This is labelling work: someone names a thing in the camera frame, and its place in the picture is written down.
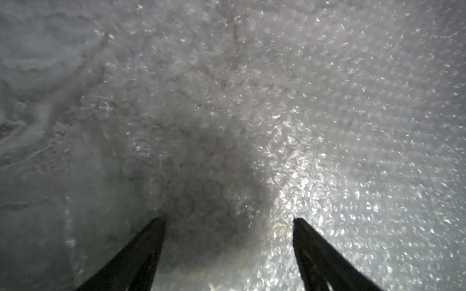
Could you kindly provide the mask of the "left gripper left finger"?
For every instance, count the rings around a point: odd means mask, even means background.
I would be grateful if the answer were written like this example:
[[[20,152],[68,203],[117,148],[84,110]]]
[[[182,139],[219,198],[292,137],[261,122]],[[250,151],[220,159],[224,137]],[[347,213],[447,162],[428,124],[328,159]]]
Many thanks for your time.
[[[166,219],[154,218],[79,291],[150,291],[163,247]]]

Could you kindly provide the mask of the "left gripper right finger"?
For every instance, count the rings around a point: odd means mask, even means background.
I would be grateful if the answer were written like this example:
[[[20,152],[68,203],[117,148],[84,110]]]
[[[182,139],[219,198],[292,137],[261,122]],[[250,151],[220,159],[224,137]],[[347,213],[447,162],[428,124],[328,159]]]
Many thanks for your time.
[[[307,291],[381,291],[303,218],[293,219],[292,244]]]

